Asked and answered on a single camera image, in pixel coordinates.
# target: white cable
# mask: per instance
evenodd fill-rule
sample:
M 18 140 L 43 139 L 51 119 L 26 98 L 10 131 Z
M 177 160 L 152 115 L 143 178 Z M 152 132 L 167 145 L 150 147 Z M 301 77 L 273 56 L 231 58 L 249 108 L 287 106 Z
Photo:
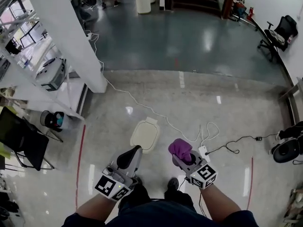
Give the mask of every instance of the white cable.
M 95 54 L 96 54 L 96 52 L 97 52 L 96 42 L 97 42 L 97 40 L 99 39 L 100 35 L 95 34 L 95 33 L 92 33 L 92 34 L 97 36 L 95 39 L 91 39 L 91 41 L 95 41 L 95 42 L 94 42 L 94 45 L 95 45 L 95 49 L 96 49 L 96 50 L 95 50 Z M 100 61 L 99 59 L 98 59 L 98 61 L 99 61 L 100 63 L 102 63 L 102 74 L 103 74 L 103 71 L 104 71 L 104 62 Z M 106 78 L 105 78 L 105 80 L 109 83 L 109 85 L 111 85 L 111 86 L 113 87 L 113 89 L 114 89 L 115 91 L 122 92 L 122 93 L 128 93 L 128 95 L 134 100 L 134 102 L 135 102 L 136 104 L 138 104 L 138 105 L 140 105 L 140 106 L 142 106 L 142 107 L 144 107 L 144 108 L 150 109 L 150 110 L 151 110 L 155 115 L 157 115 L 157 116 L 160 116 L 160 117 L 165 118 L 165 119 L 166 119 L 166 122 L 167 122 L 173 129 L 175 129 L 176 131 L 180 132 L 180 133 L 182 134 L 182 136 L 183 136 L 186 140 L 188 140 L 189 142 L 194 143 L 194 142 L 196 142 L 196 141 L 198 140 L 199 136 L 201 136 L 202 142 L 201 142 L 200 145 L 202 146 L 202 143 L 203 143 L 204 141 L 206 141 L 206 140 L 213 140 L 213 139 L 216 138 L 216 137 L 219 135 L 219 133 L 220 133 L 220 130 L 219 130 L 218 126 L 217 126 L 215 123 L 213 123 L 213 122 L 208 122 L 207 125 L 206 125 L 207 131 L 208 131 L 208 136 L 207 136 L 205 139 L 203 139 L 203 127 L 200 125 L 199 133 L 198 133 L 196 139 L 195 139 L 195 140 L 190 140 L 189 138 L 187 138 L 187 137 L 183 134 L 183 132 L 182 132 L 181 130 L 179 130 L 178 128 L 176 128 L 175 126 L 173 126 L 173 125 L 169 122 L 169 119 L 168 119 L 167 116 L 164 116 L 164 115 L 162 115 L 162 114 L 156 113 L 156 112 L 153 110 L 153 108 L 151 108 L 151 107 L 149 107 L 149 106 L 146 106 L 146 105 L 144 105 L 144 104 L 138 103 L 137 100 L 133 97 L 133 95 L 132 95 L 129 91 L 124 91 L 124 90 L 116 89 L 116 88 L 114 87 L 114 85 L 111 84 Z M 208 125 L 209 125 L 210 123 L 212 123 L 212 124 L 217 128 L 218 133 L 215 134 L 212 138 L 209 139 L 210 133 L 209 133 Z
M 212 123 L 218 130 L 218 132 L 212 137 L 212 138 L 208 138 L 210 136 L 210 133 L 209 133 L 209 128 L 208 128 L 208 125 Z M 220 134 L 220 130 L 219 130 L 219 127 L 214 123 L 214 122 L 208 122 L 207 125 L 206 125 L 206 128 L 207 128 L 207 132 L 208 132 L 208 135 L 205 139 L 203 139 L 203 128 L 202 128 L 202 133 L 201 133 L 201 139 L 202 139 L 202 142 L 200 144 L 200 146 L 203 146 L 203 142 L 206 141 L 206 140 L 213 140 L 214 138 L 216 138 L 219 134 Z

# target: concrete floor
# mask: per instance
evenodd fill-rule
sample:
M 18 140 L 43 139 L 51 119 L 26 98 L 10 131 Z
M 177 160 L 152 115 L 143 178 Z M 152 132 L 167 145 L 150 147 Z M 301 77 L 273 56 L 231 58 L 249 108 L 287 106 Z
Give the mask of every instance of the concrete floor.
M 100 34 L 105 70 L 195 71 L 286 85 L 280 66 L 257 49 L 261 34 L 253 27 L 202 12 L 159 11 L 158 4 L 138 15 L 135 0 L 121 1 L 90 11 L 97 20 L 87 29 Z
M 178 81 L 178 73 L 170 73 L 172 81 Z M 147 71 L 145 77 L 153 77 Z M 197 81 L 197 73 L 191 73 L 190 81 Z M 198 133 L 199 125 L 214 122 L 220 135 L 206 141 L 208 150 L 213 150 L 230 140 L 241 136 L 266 136 L 284 128 L 281 109 L 276 96 L 268 92 L 255 92 L 240 88 L 189 85 L 185 77 L 185 88 L 177 87 L 169 80 L 154 83 L 116 83 L 115 72 L 111 74 L 117 88 L 130 91 L 140 102 L 151 106 L 156 112 L 168 116 L 170 122 L 181 129 L 190 139 Z M 78 205 L 83 204 L 97 192 L 94 186 L 108 159 L 118 149 L 130 148 L 130 137 L 140 120 L 151 117 L 158 120 L 160 137 L 155 149 L 143 155 L 140 175 L 152 198 L 162 198 L 168 180 L 173 176 L 182 178 L 184 173 L 175 167 L 168 152 L 168 146 L 180 133 L 171 128 L 164 118 L 150 110 L 136 105 L 126 93 L 116 92 L 110 86 L 105 94 L 89 94 L 84 107 L 86 132 L 80 162 Z M 40 113 L 32 112 L 32 122 L 39 125 Z M 65 218 L 75 211 L 77 165 L 82 137 L 83 122 L 78 122 L 72 131 L 63 131 L 60 136 L 64 143 L 50 140 L 46 157 L 56 167 L 53 171 L 25 169 L 20 172 L 5 171 L 21 211 L 26 227 L 61 226 Z M 210 134 L 216 133 L 210 126 Z M 275 227 L 287 206 L 289 192 L 301 180 L 303 169 L 291 162 L 275 163 L 267 154 L 275 145 L 273 136 L 256 142 L 243 139 L 229 145 L 239 149 L 235 155 L 221 149 L 210 155 L 219 176 L 215 183 L 242 209 L 248 205 L 251 158 L 253 157 L 253 183 L 249 210 L 259 226 Z M 200 140 L 192 143 L 197 148 Z M 198 209 L 198 188 L 184 183 Z M 115 208 L 110 216 L 117 213 Z

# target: purple cloth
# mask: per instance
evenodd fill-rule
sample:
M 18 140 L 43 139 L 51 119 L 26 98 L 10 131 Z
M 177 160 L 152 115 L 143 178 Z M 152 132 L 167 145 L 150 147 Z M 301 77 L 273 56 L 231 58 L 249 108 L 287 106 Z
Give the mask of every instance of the purple cloth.
M 182 139 L 176 139 L 173 143 L 169 146 L 169 152 L 173 155 L 175 154 L 179 157 L 180 160 L 184 162 L 190 162 L 191 156 L 190 151 L 193 147 L 188 144 L 186 141 Z

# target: red fire extinguisher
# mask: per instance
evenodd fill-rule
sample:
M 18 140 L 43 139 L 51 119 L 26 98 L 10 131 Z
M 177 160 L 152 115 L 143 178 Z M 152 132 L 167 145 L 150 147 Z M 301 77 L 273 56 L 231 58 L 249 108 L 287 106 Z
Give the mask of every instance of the red fire extinguisher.
M 251 20 L 251 17 L 254 15 L 254 8 L 253 7 L 250 7 L 250 11 L 248 13 L 248 16 L 247 16 L 247 19 L 248 20 Z

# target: red line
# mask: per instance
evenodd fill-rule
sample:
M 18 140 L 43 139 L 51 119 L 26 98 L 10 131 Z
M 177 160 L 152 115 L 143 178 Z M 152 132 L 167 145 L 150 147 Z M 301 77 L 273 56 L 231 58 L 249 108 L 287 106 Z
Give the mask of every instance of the red line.
M 254 175 L 254 157 L 251 158 L 251 180 L 250 180 L 250 196 L 248 198 L 248 204 L 246 210 L 248 210 L 248 207 L 250 206 L 250 198 L 251 198 L 251 191 L 252 191 L 252 178 Z
M 175 68 L 178 69 L 179 68 L 179 64 L 178 64 L 178 59 L 175 58 Z
M 76 181 L 76 210 L 78 209 L 78 182 L 79 182 L 80 162 L 81 162 L 81 155 L 82 155 L 82 147 L 83 147 L 85 129 L 86 129 L 86 125 L 83 126 L 82 139 L 81 139 L 80 151 L 79 151 L 79 159 L 78 159 L 77 181 Z

